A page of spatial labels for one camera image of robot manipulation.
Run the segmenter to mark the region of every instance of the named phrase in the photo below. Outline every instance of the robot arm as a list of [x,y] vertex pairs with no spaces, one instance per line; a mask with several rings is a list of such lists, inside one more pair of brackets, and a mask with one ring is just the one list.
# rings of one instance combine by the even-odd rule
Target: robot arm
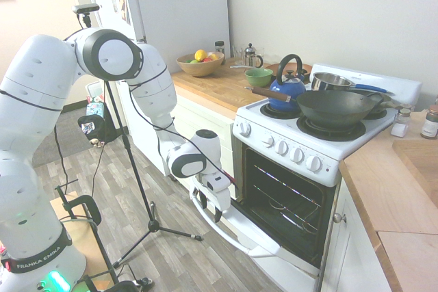
[[192,191],[201,191],[219,212],[230,207],[218,136],[201,130],[187,142],[177,133],[170,116],[177,104],[175,87],[154,47],[107,29],[81,30],[65,41],[33,36],[0,84],[0,240],[7,248],[0,254],[10,271],[0,292],[37,291],[41,282],[60,281],[60,272],[70,287],[85,269],[85,257],[72,245],[31,164],[83,75],[126,80],[139,112],[155,127],[173,175],[195,176]]
[[124,35],[107,29],[86,29],[70,37],[75,48],[78,72],[108,81],[126,80],[136,110],[150,119],[159,139],[159,152],[177,178],[195,176],[192,183],[201,192],[205,207],[208,199],[216,208],[216,218],[230,207],[229,178],[220,165],[218,136],[197,131],[190,141],[181,137],[170,112],[177,94],[169,71],[157,49],[134,44]]

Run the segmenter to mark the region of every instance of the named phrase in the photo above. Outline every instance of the green light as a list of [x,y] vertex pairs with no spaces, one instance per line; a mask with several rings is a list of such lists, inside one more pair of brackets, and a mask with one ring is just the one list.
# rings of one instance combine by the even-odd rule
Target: green light
[[55,270],[51,271],[49,273],[49,278],[52,281],[52,283],[56,286],[58,291],[61,292],[69,292],[70,291],[70,285],[67,283],[67,281],[64,279],[64,277],[61,276],[61,274]]

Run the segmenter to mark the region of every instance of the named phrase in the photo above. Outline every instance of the wall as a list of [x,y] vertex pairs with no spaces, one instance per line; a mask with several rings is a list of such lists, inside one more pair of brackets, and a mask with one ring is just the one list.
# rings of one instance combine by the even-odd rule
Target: wall
[[423,82],[417,109],[438,94],[438,0],[229,0],[231,40]]
[[[73,5],[73,0],[0,0],[0,80],[28,37],[48,34],[64,39],[80,28],[71,11]],[[94,77],[80,78],[66,104],[86,99],[85,85],[93,81]]]

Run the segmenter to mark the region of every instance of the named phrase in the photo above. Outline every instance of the french press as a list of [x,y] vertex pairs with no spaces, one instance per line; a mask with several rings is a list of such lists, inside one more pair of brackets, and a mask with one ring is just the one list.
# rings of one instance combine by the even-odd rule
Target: french press
[[[248,44],[248,47],[245,48],[244,52],[244,61],[246,66],[252,66],[253,68],[261,68],[263,65],[263,58],[260,55],[256,55],[256,49],[253,47],[253,44]],[[260,65],[257,65],[257,58],[260,59]]]

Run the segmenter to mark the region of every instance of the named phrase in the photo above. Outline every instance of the tripod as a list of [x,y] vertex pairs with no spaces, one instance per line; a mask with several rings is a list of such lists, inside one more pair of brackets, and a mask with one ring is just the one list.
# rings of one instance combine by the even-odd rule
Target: tripod
[[131,248],[124,255],[122,255],[115,263],[113,263],[113,265],[112,265],[113,268],[117,269],[117,268],[120,267],[120,264],[122,263],[122,261],[137,247],[137,245],[142,243],[142,241],[149,234],[156,233],[159,230],[162,230],[162,231],[168,232],[168,233],[172,233],[172,234],[186,236],[186,237],[189,237],[191,239],[195,239],[197,241],[202,241],[203,237],[200,236],[200,235],[187,234],[187,233],[179,232],[177,230],[161,227],[159,225],[159,222],[155,219],[155,203],[152,201],[151,205],[149,206],[149,202],[148,202],[148,200],[146,198],[146,194],[144,193],[144,188],[143,188],[143,185],[142,185],[142,181],[140,180],[140,175],[138,174],[137,165],[136,165],[136,163],[134,161],[134,158],[133,158],[133,155],[132,155],[132,152],[131,152],[131,144],[129,143],[128,137],[126,136],[125,132],[123,131],[122,121],[120,119],[120,115],[118,114],[118,110],[117,110],[117,107],[116,107],[116,102],[114,101],[114,96],[113,96],[112,91],[111,91],[110,83],[108,81],[105,81],[105,85],[106,85],[106,87],[108,89],[109,97],[111,98],[111,104],[112,104],[112,106],[114,108],[114,112],[115,112],[116,117],[117,117],[118,125],[119,125],[120,129],[122,130],[123,144],[125,145],[125,149],[128,152],[129,160],[131,161],[132,169],[133,169],[134,174],[136,176],[138,188],[140,189],[140,193],[142,194],[144,205],[145,205],[146,210],[148,211],[148,215],[149,215],[148,232],[145,233],[138,241],[136,241],[131,246]]

